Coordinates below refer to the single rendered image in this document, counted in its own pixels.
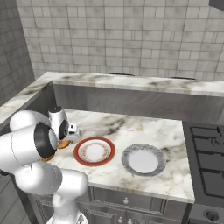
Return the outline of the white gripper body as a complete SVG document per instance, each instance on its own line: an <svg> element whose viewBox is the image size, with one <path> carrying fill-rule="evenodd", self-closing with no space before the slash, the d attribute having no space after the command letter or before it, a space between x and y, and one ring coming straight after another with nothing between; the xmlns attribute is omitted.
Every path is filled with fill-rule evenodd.
<svg viewBox="0 0 224 224"><path fill-rule="evenodd" d="M71 142L79 142L82 139L82 134L79 128L68 131L68 139Z"/></svg>

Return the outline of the red-rimmed white plate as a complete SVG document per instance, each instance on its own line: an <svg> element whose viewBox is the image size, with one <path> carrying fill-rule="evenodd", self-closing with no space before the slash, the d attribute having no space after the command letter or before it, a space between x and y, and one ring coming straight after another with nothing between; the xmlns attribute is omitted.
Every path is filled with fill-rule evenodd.
<svg viewBox="0 0 224 224"><path fill-rule="evenodd" d="M105 165L116 154L115 145L105 137L94 136L81 140L73 150L78 163L85 166Z"/></svg>

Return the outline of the grey-rimmed white plate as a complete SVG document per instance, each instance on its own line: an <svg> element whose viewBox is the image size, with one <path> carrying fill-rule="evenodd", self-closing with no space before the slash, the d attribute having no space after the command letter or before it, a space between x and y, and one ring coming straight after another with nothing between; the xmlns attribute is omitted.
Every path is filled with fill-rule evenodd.
<svg viewBox="0 0 224 224"><path fill-rule="evenodd" d="M165 154L153 145L136 143L127 147L121 156L123 167L133 175L153 177L166 167Z"/></svg>

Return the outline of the grey cupboard door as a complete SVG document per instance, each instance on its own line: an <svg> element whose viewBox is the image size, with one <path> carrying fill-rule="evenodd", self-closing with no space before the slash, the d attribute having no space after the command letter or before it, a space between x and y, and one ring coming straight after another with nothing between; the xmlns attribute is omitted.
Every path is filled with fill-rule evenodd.
<svg viewBox="0 0 224 224"><path fill-rule="evenodd" d="M187 224L182 213L137 213L126 211L126 221L133 224Z"/></svg>
<svg viewBox="0 0 224 224"><path fill-rule="evenodd" d="M89 224L119 224L119 217L122 217L122 224L125 224L125 212L111 207L79 204L81 212L86 216Z"/></svg>

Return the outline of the grey drawer front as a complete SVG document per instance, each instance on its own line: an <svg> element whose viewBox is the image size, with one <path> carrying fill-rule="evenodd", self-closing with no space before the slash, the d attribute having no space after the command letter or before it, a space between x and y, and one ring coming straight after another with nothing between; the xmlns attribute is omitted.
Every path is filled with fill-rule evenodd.
<svg viewBox="0 0 224 224"><path fill-rule="evenodd" d="M173 201L170 199L160 199L151 196L120 192L98 187L90 187L91 200L98 200L113 205L124 206L156 214L171 214L177 212L184 214L186 203ZM123 204L123 199L127 197L129 204Z"/></svg>

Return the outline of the black gas hob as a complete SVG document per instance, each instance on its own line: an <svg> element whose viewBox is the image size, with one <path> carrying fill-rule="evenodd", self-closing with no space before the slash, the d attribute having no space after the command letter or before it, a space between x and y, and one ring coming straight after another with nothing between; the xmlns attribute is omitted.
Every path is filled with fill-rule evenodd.
<svg viewBox="0 0 224 224"><path fill-rule="evenodd" d="M224 208L224 125L182 125L195 203Z"/></svg>

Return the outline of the grey stove front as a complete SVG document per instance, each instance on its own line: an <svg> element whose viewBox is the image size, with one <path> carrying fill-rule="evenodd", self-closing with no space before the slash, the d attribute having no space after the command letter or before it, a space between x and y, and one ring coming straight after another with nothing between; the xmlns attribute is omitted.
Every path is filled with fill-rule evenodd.
<svg viewBox="0 0 224 224"><path fill-rule="evenodd" d="M208 210L216 211L219 214L219 219L210 221L206 217L206 211ZM194 204L189 214L188 224L224 224L224 208Z"/></svg>

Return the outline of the black stove knob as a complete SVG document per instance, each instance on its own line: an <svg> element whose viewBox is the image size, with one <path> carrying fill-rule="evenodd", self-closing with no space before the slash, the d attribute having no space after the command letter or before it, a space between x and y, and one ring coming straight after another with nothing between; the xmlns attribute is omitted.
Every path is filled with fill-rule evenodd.
<svg viewBox="0 0 224 224"><path fill-rule="evenodd" d="M217 221L219 219L219 214L214 210L208 210L206 211L206 217L210 221Z"/></svg>

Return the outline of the dark grey range hood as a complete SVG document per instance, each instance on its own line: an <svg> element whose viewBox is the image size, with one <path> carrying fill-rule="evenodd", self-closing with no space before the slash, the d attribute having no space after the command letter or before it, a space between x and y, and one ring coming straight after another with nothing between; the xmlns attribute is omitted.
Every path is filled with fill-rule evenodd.
<svg viewBox="0 0 224 224"><path fill-rule="evenodd" d="M215 9L224 11L224 0L209 0L208 5Z"/></svg>

